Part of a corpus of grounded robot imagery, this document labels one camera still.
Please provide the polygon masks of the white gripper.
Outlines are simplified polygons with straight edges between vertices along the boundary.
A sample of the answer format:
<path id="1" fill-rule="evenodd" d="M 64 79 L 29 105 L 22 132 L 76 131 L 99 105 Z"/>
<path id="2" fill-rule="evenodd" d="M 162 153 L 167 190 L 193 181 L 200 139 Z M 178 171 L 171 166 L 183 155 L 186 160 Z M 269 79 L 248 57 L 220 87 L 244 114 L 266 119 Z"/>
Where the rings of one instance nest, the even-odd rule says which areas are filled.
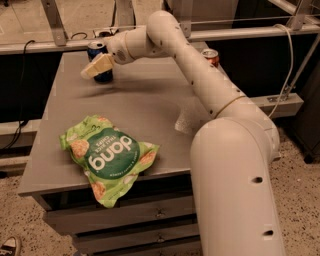
<path id="1" fill-rule="evenodd" d="M 109 54 L 99 53 L 95 56 L 81 71 L 81 76 L 84 79 L 91 79 L 112 70 L 115 62 L 121 65 L 132 63 L 134 57 L 129 51 L 129 35 L 129 31 L 123 31 L 113 36 L 104 37 L 103 41 Z"/>

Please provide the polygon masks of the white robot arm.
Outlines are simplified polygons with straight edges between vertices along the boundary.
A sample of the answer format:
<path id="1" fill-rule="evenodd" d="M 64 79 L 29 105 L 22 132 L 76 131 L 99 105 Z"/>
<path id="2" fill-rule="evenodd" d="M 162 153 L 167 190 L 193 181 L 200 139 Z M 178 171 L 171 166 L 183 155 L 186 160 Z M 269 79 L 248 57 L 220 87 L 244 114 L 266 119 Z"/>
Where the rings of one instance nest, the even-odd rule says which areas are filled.
<path id="1" fill-rule="evenodd" d="M 203 256 L 286 256 L 268 171 L 280 144 L 272 120 L 187 41 L 166 11 L 105 43 L 107 54 L 95 57 L 82 77 L 167 54 L 211 117 L 190 150 Z"/>

